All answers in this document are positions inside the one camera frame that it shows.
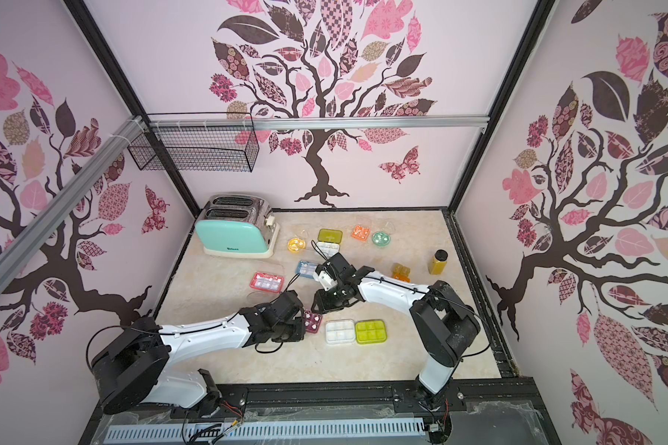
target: bottle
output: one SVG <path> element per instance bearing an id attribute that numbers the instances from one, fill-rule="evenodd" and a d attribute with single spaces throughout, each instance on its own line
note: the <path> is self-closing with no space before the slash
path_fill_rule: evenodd
<path id="1" fill-rule="evenodd" d="M 440 275 L 448 262 L 448 253 L 442 249 L 435 252 L 430 263 L 428 263 L 428 273 L 431 275 Z"/>

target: ventilation grille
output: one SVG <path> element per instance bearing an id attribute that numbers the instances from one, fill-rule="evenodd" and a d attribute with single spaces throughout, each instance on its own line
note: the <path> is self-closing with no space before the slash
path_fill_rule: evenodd
<path id="1" fill-rule="evenodd" d="M 190 423 L 183 429 L 186 439 L 216 423 Z M 171 444 L 182 443 L 179 423 L 165 425 L 112 425 L 104 445 L 109 444 Z M 197 441 L 210 440 L 223 427 L 210 431 Z M 221 441 L 252 441 L 277 439 L 345 439 L 356 437 L 425 436 L 422 419 L 357 419 L 301 420 L 287 422 L 246 422 Z"/>

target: black bottle cap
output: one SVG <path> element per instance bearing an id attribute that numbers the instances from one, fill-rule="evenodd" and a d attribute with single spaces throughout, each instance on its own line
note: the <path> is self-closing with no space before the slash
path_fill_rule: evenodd
<path id="1" fill-rule="evenodd" d="M 443 249 L 440 249 L 435 252 L 435 259 L 438 261 L 447 261 L 448 259 L 448 253 L 444 251 Z"/>

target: butterfly decal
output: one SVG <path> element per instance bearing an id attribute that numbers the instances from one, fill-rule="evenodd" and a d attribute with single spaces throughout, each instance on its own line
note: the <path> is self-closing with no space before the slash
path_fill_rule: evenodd
<path id="1" fill-rule="evenodd" d="M 408 153 L 403 158 L 402 163 L 398 162 L 385 162 L 382 165 L 379 165 L 379 168 L 386 173 L 391 173 L 391 177 L 396 179 L 398 183 L 401 183 L 401 179 L 406 177 L 406 172 L 408 173 L 418 173 L 418 167 L 420 164 L 416 162 L 418 159 L 418 146 L 411 148 Z"/>
<path id="2" fill-rule="evenodd" d="M 163 198 L 156 196 L 153 190 L 146 186 L 146 201 L 148 201 L 149 206 L 151 206 L 151 214 L 144 221 L 144 225 L 141 227 L 141 233 L 145 234 L 154 229 L 161 230 L 166 227 L 166 218 L 162 214 L 166 213 L 167 207 L 170 204 L 166 204 L 166 201 Z"/>

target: marble floor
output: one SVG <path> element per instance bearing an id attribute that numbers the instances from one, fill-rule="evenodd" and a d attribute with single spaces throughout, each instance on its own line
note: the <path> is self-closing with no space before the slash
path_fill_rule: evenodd
<path id="1" fill-rule="evenodd" d="M 240 307 L 265 301 L 253 294 L 250 280 L 256 271 L 274 272 L 289 281 L 300 260 L 320 262 L 314 251 L 292 254 L 287 241 L 294 236 L 316 239 L 320 228 L 344 232 L 340 252 L 355 267 L 371 266 L 390 274 L 394 262 L 410 267 L 412 283 L 433 284 L 437 279 L 448 282 L 462 300 L 475 306 L 468 283 L 448 233 L 441 211 L 311 211 L 276 213 L 281 225 L 275 254 L 267 260 L 220 258 L 206 255 L 197 234 L 192 236 L 157 322 L 163 324 L 195 323 L 227 316 Z M 351 238 L 356 224 L 370 224 L 372 233 L 389 224 L 394 227 L 391 243 L 379 248 L 371 240 Z M 440 276 L 428 274 L 427 263 L 437 249 L 449 254 Z M 299 278 L 291 289 L 297 291 L 305 307 L 310 307 L 319 283 Z M 276 294 L 268 294 L 270 300 Z M 283 383 L 342 382 L 371 380 L 408 380 L 418 376 L 428 353 L 423 348 L 410 315 L 375 303 L 358 303 L 344 310 L 324 315 L 324 321 L 379 318 L 386 324 L 385 343 L 330 345 L 325 342 L 324 329 L 307 334 L 301 342 L 285 343 L 274 354 L 259 354 L 253 347 L 221 350 L 178 363 L 174 369 L 208 369 L 216 383 Z M 481 330 L 468 352 L 487 346 Z M 269 350 L 272 343 L 258 349 Z M 455 371 L 454 378 L 499 378 L 499 370 L 488 350 L 466 359 Z"/>

